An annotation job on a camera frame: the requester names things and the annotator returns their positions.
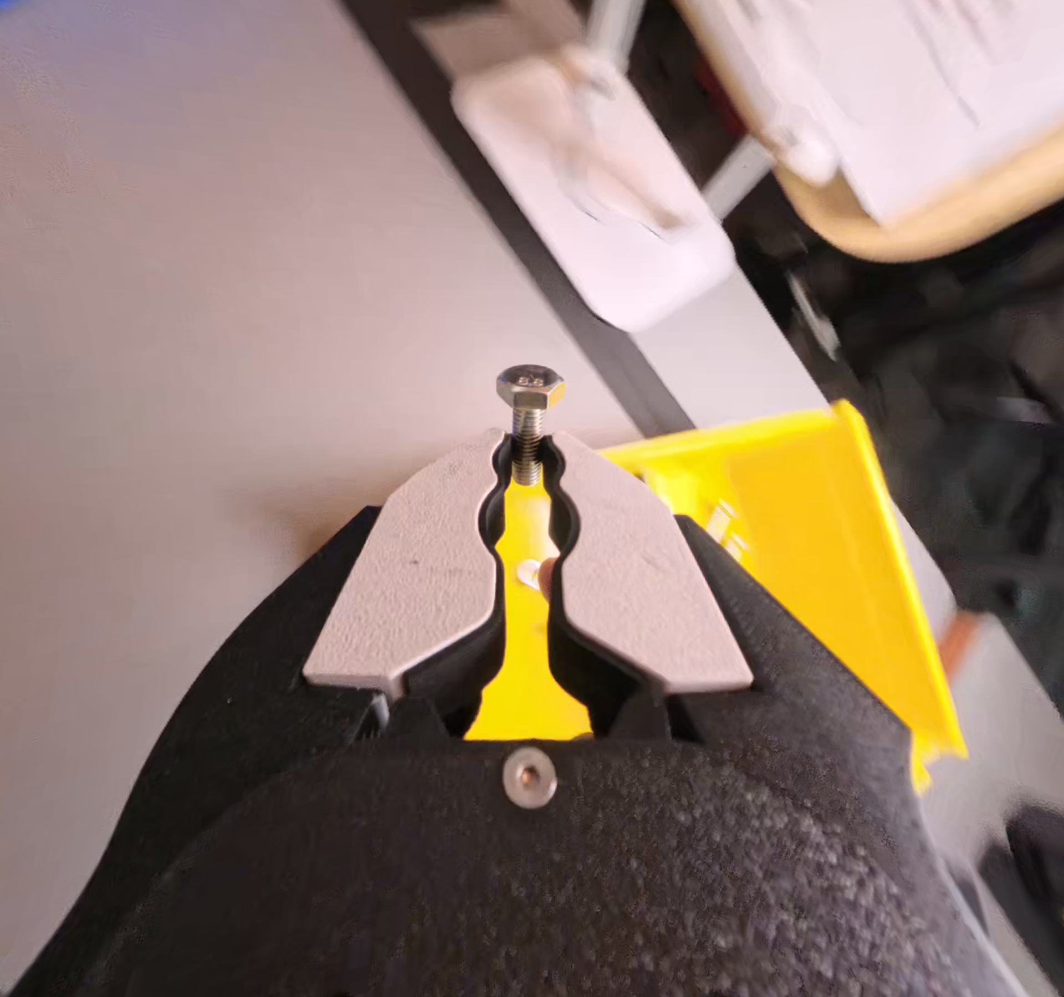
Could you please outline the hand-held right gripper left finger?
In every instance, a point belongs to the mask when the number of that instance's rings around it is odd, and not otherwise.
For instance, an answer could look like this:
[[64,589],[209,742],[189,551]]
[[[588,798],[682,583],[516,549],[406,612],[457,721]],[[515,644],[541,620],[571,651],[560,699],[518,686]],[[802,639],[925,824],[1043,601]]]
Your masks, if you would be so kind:
[[504,654],[508,446],[488,429],[386,499],[303,665],[316,686],[472,710]]

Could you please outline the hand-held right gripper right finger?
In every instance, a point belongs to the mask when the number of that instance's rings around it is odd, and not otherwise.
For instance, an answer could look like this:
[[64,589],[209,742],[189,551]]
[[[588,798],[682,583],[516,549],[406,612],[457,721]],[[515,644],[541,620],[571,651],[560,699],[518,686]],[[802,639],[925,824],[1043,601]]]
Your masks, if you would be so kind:
[[556,433],[541,446],[556,549],[548,616],[570,694],[746,689],[752,671],[667,504],[633,473]]

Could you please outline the yellow plastic bin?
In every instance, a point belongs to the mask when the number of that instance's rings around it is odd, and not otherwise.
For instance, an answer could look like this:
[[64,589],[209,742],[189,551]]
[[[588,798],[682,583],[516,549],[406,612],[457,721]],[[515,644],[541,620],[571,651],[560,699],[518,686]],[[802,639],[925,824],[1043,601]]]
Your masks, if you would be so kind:
[[[548,436],[544,436],[541,446]],[[911,785],[941,757],[967,757],[948,676],[871,433],[845,402],[597,451],[648,485],[703,538],[720,499],[738,510],[749,553],[735,561],[907,727]],[[466,740],[573,740],[589,711],[549,668],[548,605],[521,566],[556,549],[543,478],[513,484],[498,544],[508,653]]]

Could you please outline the black office chair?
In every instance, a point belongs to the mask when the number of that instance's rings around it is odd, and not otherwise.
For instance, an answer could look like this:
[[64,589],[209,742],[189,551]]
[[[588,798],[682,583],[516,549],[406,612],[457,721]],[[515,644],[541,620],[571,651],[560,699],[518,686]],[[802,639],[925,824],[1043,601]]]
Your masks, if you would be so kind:
[[784,273],[839,397],[959,605],[1062,635],[1062,278]]

